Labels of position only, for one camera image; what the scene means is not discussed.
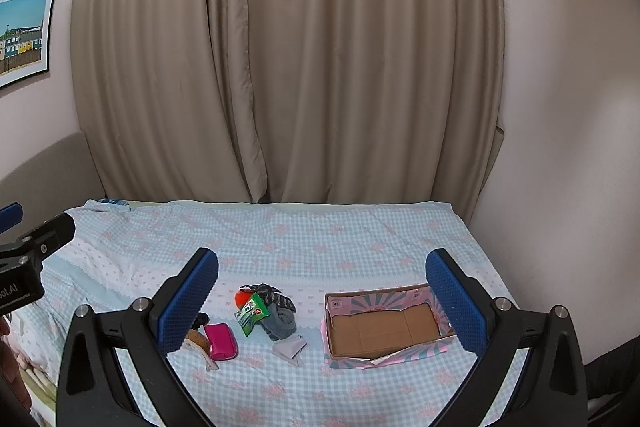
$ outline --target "framed picture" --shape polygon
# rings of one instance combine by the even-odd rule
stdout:
[[[53,0],[0,0],[0,89],[49,71]]]

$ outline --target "light blue checkered sheet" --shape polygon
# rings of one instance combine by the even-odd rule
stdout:
[[[239,344],[235,360],[207,372],[194,352],[169,355],[180,379],[220,427],[424,427],[453,395],[476,357],[458,341],[430,359],[373,369],[330,369],[319,324],[324,294],[425,281],[424,263],[446,248],[492,296],[510,296],[465,225],[448,204],[376,206],[201,204],[127,207],[89,201],[68,211],[76,238],[44,263],[46,295],[18,313],[22,349],[57,381],[74,309],[122,309],[151,296],[198,247],[220,258],[220,276],[204,304],[212,323],[228,323]],[[304,367],[271,354],[262,328],[245,338],[233,318],[240,285],[266,282],[292,297],[298,332],[308,341]],[[519,353],[485,424],[497,419],[524,361]],[[121,353],[140,409],[161,424]]]

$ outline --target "cardboard box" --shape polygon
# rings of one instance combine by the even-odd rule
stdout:
[[[330,367],[378,367],[447,350],[455,333],[428,284],[324,296]]]

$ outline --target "blue gripper pad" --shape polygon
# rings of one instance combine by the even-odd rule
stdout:
[[[462,347],[482,356],[495,327],[489,294],[478,280],[464,274],[444,248],[428,254],[425,272]]]
[[[180,273],[169,277],[153,297],[149,327],[163,357],[180,349],[218,279],[218,256],[198,248]]]
[[[6,232],[22,221],[22,207],[18,203],[0,208],[0,233]]]

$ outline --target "curtain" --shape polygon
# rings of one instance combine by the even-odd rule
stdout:
[[[80,126],[109,197],[257,201],[247,0],[74,0]]]
[[[111,197],[439,200],[468,221],[499,144],[502,10],[74,0],[81,128]]]
[[[439,200],[470,219],[502,82],[502,0],[248,0],[273,201]]]

